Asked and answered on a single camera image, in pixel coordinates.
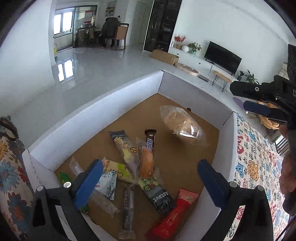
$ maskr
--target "black display cabinet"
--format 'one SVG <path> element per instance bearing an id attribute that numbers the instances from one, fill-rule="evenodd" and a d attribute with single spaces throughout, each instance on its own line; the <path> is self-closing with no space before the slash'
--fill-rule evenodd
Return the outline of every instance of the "black display cabinet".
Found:
<path id="1" fill-rule="evenodd" d="M 155 0 L 144 50 L 168 52 L 182 0 Z"/>

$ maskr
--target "cardboard box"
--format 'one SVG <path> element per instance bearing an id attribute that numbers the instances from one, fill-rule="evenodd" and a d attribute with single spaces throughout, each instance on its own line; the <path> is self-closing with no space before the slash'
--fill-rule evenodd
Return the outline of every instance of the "cardboard box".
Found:
<path id="1" fill-rule="evenodd" d="M 177 55 L 173 55 L 171 53 L 167 53 L 158 49 L 152 52 L 151 58 L 157 59 L 170 65 L 174 65 L 179 61 L 179 57 Z"/>
<path id="2" fill-rule="evenodd" d="M 159 93 L 154 94 L 108 125 L 74 152 L 55 171 L 56 176 L 59 177 L 60 172 L 65 172 L 71 178 L 75 178 L 69 168 L 69 162 L 72 156 L 84 170 L 87 169 L 94 159 L 102 160 L 104 157 L 125 164 L 121 152 L 117 149 L 109 135 L 109 131 L 125 130 L 128 138 L 136 145 L 137 137 L 145 140 L 145 129 L 156 129 L 154 162 L 160 169 L 166 191 L 174 199 L 177 198 L 180 188 L 200 194 L 203 184 L 196 171 L 197 163 L 203 158 L 206 158 L 209 163 L 212 163 L 217 147 L 219 131 L 202 118 L 188 111 L 209 138 L 207 139 L 208 146 L 206 148 L 184 143 L 173 135 L 172 131 L 162 121 L 159 111 L 162 105 L 182 107 Z M 120 210 L 123 206 L 125 185 L 127 183 L 123 181 L 116 182 L 115 200 L 112 201 Z M 140 187 L 137 186 L 135 188 L 134 195 L 134 231 L 136 240 L 144 241 L 146 240 L 144 234 L 160 218 L 160 215 Z M 181 229 L 187 217 L 194 210 L 196 203 L 192 204 L 186 211 L 179 229 Z M 112 237 L 119 240 L 118 233 L 122 229 L 123 213 L 121 212 L 111 218 L 96 204 L 89 202 L 89 207 L 91 220 L 101 226 Z"/>
<path id="3" fill-rule="evenodd" d="M 158 115 L 159 106 L 164 104 L 191 109 L 191 115 L 197 118 L 207 132 L 210 141 L 208 149 L 184 145 L 165 128 Z M 39 185 L 47 189 L 60 187 L 54 172 L 59 167 L 59 170 L 66 168 L 67 163 L 64 162 L 73 153 L 84 170 L 94 158 L 103 158 L 105 155 L 110 160 L 123 162 L 108 131 L 124 129 L 135 144 L 136 137 L 144 139 L 144 128 L 157 129 L 156 162 L 164 179 L 164 188 L 173 198 L 176 198 L 180 188 L 201 192 L 202 184 L 196 171 L 196 164 L 201 158 L 212 160 L 215 170 L 228 181 L 233 181 L 237 158 L 236 114 L 202 88 L 167 72 L 158 71 L 130 81 L 83 105 L 26 149 L 22 156 L 33 189 L 36 190 Z M 178 181 L 183 173 L 186 175 Z M 118 181 L 116 185 L 114 204 L 118 208 L 122 208 L 120 198 L 123 184 Z M 98 207 L 91 204 L 91 209 L 94 208 Z M 100 240 L 116 241 L 122 220 L 110 220 L 104 211 L 97 211 L 91 216 L 92 220 L 83 215 L 85 221 Z M 67 237 L 76 240 L 61 207 L 57 206 L 57 212 Z M 191 206 L 184 215 L 175 240 L 200 240 L 219 212 L 220 208 L 214 206 L 208 192 L 203 189 L 196 206 Z M 150 228 L 148 224 L 151 225 L 157 218 L 160 218 L 157 211 L 142 190 L 136 187 L 136 240 L 144 240 L 142 235 Z"/>

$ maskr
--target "screw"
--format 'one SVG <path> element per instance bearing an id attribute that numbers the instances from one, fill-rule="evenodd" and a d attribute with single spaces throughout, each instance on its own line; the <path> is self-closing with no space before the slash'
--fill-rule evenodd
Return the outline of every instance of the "screw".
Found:
<path id="1" fill-rule="evenodd" d="M 64 188 L 69 188 L 71 186 L 71 182 L 65 182 L 64 183 Z"/>
<path id="2" fill-rule="evenodd" d="M 37 187 L 37 191 L 38 191 L 38 192 L 40 192 L 40 191 L 42 191 L 42 190 L 43 190 L 43 186 L 42 186 L 42 185 L 40 185 L 40 186 Z"/>
<path id="3" fill-rule="evenodd" d="M 263 186 L 258 185 L 258 189 L 259 189 L 260 191 L 264 191 Z"/>
<path id="4" fill-rule="evenodd" d="M 236 188 L 237 187 L 237 183 L 236 182 L 230 182 L 229 185 L 233 188 Z"/>

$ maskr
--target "small bench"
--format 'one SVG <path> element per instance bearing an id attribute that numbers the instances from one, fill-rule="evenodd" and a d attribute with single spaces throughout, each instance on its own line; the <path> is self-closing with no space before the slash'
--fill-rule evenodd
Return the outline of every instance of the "small bench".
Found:
<path id="1" fill-rule="evenodd" d="M 227 83 L 230 83 L 230 84 L 232 83 L 232 80 L 231 80 L 231 79 L 229 79 L 228 77 L 226 77 L 226 76 L 224 76 L 223 74 L 219 73 L 218 71 L 214 71 L 214 75 L 215 75 L 215 78 L 214 78 L 214 80 L 213 80 L 212 85 L 214 85 L 214 84 L 217 82 L 217 80 L 218 80 L 219 78 L 221 78 L 221 79 L 224 80 L 224 84 L 223 84 L 222 92 L 223 92 L 224 89 L 226 88 Z"/>

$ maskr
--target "patterned cloth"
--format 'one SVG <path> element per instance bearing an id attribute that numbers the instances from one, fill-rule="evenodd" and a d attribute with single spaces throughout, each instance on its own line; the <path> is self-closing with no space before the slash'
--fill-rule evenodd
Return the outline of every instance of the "patterned cloth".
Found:
<path id="1" fill-rule="evenodd" d="M 34 194 L 22 159 L 24 150 L 13 125 L 0 119 L 0 211 L 20 240 L 28 239 Z"/>
<path id="2" fill-rule="evenodd" d="M 256 129 L 237 115 L 237 163 L 234 181 L 243 188 L 265 188 L 274 225 L 276 239 L 288 224 L 289 214 L 283 210 L 284 195 L 279 188 L 282 158 L 267 143 Z M 240 222 L 244 206 L 238 210 L 236 218 L 225 240 L 230 240 Z"/>

